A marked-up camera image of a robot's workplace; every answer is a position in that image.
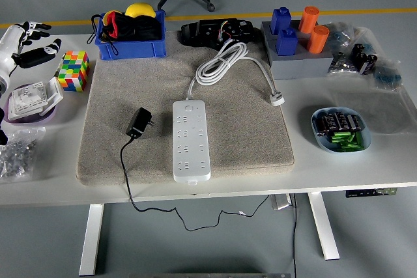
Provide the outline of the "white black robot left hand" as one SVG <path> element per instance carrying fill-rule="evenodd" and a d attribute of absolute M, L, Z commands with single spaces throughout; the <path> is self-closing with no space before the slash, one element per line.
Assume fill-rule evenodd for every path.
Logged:
<path fill-rule="evenodd" d="M 61 47 L 61 39 L 55 39 L 51 44 L 23 52 L 23 47 L 35 40 L 49 37 L 47 30 L 51 26 L 25 21 L 11 25 L 1 38 L 1 92 L 5 92 L 10 85 L 10 76 L 16 67 L 31 68 L 46 63 L 55 58 Z"/>

